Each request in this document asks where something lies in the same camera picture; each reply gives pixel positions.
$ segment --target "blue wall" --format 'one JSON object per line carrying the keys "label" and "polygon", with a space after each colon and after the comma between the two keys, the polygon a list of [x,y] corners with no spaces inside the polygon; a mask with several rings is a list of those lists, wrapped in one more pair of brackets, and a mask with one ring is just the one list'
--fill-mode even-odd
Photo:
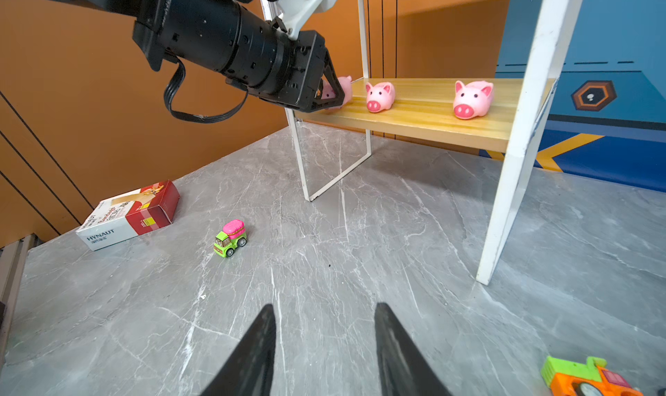
{"label": "blue wall", "polygon": [[[497,78],[525,72],[541,0],[511,0]],[[666,191],[666,0],[583,0],[540,150],[579,133],[603,138],[556,156],[562,171]],[[612,81],[598,112],[571,98]]]}

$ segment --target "toy truck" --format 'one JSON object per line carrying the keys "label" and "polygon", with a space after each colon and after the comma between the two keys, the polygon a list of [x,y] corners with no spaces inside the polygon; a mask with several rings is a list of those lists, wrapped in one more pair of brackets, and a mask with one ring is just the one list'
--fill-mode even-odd
{"label": "toy truck", "polygon": [[548,357],[541,376],[554,396],[643,396],[621,375],[606,370],[606,360],[588,357],[585,364]]}
{"label": "toy truck", "polygon": [[213,250],[223,258],[230,258],[234,251],[245,246],[248,241],[248,235],[245,233],[245,224],[239,219],[234,219],[227,223],[220,234],[215,236]]}

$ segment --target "toy pig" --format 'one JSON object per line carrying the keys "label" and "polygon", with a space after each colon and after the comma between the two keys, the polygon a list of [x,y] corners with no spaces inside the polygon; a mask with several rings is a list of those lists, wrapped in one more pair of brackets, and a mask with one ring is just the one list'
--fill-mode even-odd
{"label": "toy pig", "polygon": [[474,81],[470,84],[455,82],[455,117],[469,120],[488,113],[493,102],[493,84],[486,81]]}
{"label": "toy pig", "polygon": [[388,110],[395,101],[395,87],[391,83],[379,83],[375,86],[366,83],[366,91],[366,103],[371,113]]}
{"label": "toy pig", "polygon": [[[338,82],[340,83],[340,86],[344,91],[344,101],[342,101],[342,106],[344,106],[345,104],[347,104],[349,101],[352,100],[352,76],[351,75],[338,76]],[[322,89],[322,100],[326,100],[327,98],[333,98],[335,97],[335,95],[336,94],[333,91],[333,87],[331,86],[331,84],[324,82],[324,87]],[[331,109],[339,109],[340,107],[331,107]]]}

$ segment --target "marble surface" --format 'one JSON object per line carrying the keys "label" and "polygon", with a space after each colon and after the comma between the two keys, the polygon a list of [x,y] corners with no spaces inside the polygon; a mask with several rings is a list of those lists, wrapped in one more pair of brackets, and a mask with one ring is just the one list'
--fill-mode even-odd
{"label": "marble surface", "polygon": [[[312,192],[364,135],[301,129]],[[175,182],[174,224],[88,251],[33,249],[0,394],[196,395],[268,302],[272,395],[378,395],[388,302],[457,396],[548,395],[547,354],[666,387],[666,194],[535,169],[495,276],[474,282],[501,163],[373,138],[304,201],[288,130]],[[212,252],[240,218],[248,245]]]}

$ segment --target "red and white box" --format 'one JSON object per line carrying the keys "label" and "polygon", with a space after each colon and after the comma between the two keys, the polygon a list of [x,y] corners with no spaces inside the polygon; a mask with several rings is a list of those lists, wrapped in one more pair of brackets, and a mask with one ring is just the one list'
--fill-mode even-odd
{"label": "red and white box", "polygon": [[169,180],[123,193],[99,203],[77,229],[91,250],[170,225],[180,194]]}

